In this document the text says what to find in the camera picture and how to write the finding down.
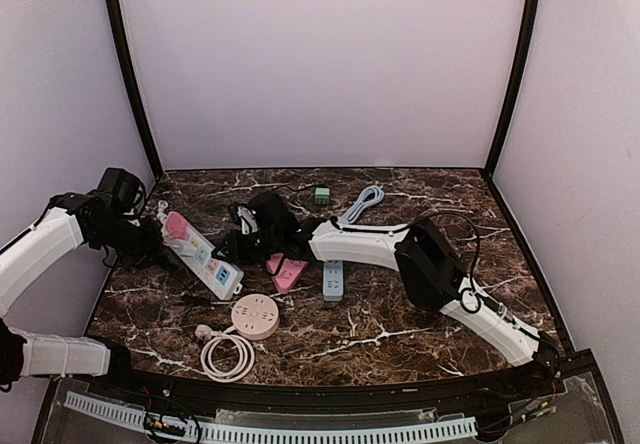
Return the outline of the pink triangular power strip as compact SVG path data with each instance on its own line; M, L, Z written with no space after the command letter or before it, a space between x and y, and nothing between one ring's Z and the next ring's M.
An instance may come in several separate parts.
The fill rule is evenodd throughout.
M298 282L309 263L285 258L283 254L273 254L267 262L268 272L279 294L288 294Z

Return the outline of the pink plug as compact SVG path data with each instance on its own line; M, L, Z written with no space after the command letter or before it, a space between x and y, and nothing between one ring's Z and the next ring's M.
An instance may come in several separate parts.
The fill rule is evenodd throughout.
M171 211L164 223L165 233L173 239L188 241L188 221L178 212Z

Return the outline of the long white power strip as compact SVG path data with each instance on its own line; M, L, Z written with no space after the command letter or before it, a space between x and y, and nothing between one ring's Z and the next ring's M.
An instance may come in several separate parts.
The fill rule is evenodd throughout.
M214 245L199 233L188 221L190 239L182 241L170 238L164 229L168 217L169 204L160 200L157 203L156 218L161 223L161 233L165 244L174 251L186 267L221 301L229 301L242 289L244 272L235 264L212 256Z

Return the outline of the pink round power socket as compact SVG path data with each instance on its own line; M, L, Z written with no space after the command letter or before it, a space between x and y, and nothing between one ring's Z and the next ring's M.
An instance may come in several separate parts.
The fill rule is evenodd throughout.
M245 339L265 340L271 337L279 327L279 308L267 295L246 295L233 305L231 321L235 331Z

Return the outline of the blue grey power strip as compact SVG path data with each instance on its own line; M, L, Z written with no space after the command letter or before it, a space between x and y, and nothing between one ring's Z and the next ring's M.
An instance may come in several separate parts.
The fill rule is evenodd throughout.
M366 187L352 206L338 218L341 224L355 224L363 212L384 199L384 191L377 185ZM323 298L327 302L339 302L344 296L344 262L325 261L323 266Z

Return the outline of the green charger plug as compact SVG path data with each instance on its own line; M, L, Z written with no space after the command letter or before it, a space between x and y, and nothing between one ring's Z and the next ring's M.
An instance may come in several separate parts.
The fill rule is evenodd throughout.
M331 191L328 187L316 187L314 191L314 202L317 205L325 206L331 202Z

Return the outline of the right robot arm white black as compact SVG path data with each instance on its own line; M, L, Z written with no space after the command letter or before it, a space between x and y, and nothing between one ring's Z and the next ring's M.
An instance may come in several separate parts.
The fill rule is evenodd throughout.
M426 216L399 226L349 226L337 218L278 221L238 219L239 229L221 241L216 256L232 262L262 263L274 254L300 261L344 261L374 265L400 274L409 302L457 320L496 348L516 369L510 388L534 396L559 367L551 338L526 324L490 296Z

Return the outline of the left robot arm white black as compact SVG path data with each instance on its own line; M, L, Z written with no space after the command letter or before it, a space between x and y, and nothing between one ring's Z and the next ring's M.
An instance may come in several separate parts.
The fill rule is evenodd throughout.
M83 245L113 250L117 265L146 268L171 261L160 227L135 203L96 192L50 199L41 216L1 249L1 316L49 268ZM120 400L141 391L128 349L110 340L30 333L1 323L1 390L36 376L101 377Z

